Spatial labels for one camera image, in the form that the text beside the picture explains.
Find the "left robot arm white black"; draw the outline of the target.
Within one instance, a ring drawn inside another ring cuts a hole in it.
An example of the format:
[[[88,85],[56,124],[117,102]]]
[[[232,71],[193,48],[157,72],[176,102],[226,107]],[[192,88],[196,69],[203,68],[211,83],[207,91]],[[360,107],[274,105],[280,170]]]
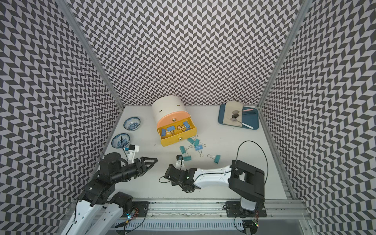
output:
[[[105,155],[99,162],[99,171],[83,188],[73,214],[59,234],[105,235],[123,214],[134,209],[133,197],[126,193],[118,192],[108,199],[116,184],[143,176],[157,162],[157,158],[140,157],[128,164],[119,153]]]

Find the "cream round drawer cabinet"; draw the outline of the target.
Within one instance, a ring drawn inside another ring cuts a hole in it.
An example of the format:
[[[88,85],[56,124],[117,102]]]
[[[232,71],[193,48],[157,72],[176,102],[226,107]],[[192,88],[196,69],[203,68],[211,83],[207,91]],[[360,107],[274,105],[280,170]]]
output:
[[[188,112],[182,102],[177,96],[167,96],[156,100],[152,104],[152,111],[156,123],[165,115],[173,112],[185,111]]]

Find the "yellow drawer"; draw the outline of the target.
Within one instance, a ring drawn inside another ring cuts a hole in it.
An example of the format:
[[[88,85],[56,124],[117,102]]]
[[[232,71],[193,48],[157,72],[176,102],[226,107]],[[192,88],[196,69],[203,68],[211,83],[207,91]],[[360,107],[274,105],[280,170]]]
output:
[[[189,130],[184,131],[184,132],[178,131],[176,129],[176,127],[178,125],[183,125],[184,121],[187,121],[190,124],[191,128]],[[175,126],[175,131],[174,131],[175,135],[171,135],[169,132],[166,131],[166,136],[161,137],[161,129],[163,128],[163,129],[166,130],[170,126]],[[197,128],[196,128],[195,124],[193,123],[191,117],[184,119],[184,120],[181,120],[181,121],[177,121],[177,122],[172,123],[170,125],[166,125],[162,128],[158,128],[158,133],[159,133],[159,136],[160,136],[162,146],[169,146],[169,145],[178,143],[182,140],[186,140],[187,138],[193,137],[197,134]]]

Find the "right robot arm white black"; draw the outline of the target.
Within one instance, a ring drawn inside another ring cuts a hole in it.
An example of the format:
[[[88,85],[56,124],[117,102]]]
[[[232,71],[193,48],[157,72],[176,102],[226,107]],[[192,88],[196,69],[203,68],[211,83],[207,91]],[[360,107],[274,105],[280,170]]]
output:
[[[227,187],[240,196],[239,205],[232,209],[242,217],[265,217],[265,172],[243,161],[233,160],[232,164],[217,169],[177,168],[170,164],[164,179],[172,186],[178,186],[186,193],[207,187]]]

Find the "orange pink top drawer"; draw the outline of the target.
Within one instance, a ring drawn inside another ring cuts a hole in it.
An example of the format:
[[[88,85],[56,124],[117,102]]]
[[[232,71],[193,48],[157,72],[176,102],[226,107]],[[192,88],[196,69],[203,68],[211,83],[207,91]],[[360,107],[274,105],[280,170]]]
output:
[[[165,115],[162,117],[158,122],[157,122],[157,128],[162,128],[166,125],[170,125],[172,123],[175,123],[177,121],[181,121],[184,119],[187,119],[191,117],[188,112],[185,111],[178,111],[178,112],[173,112],[168,115]]]

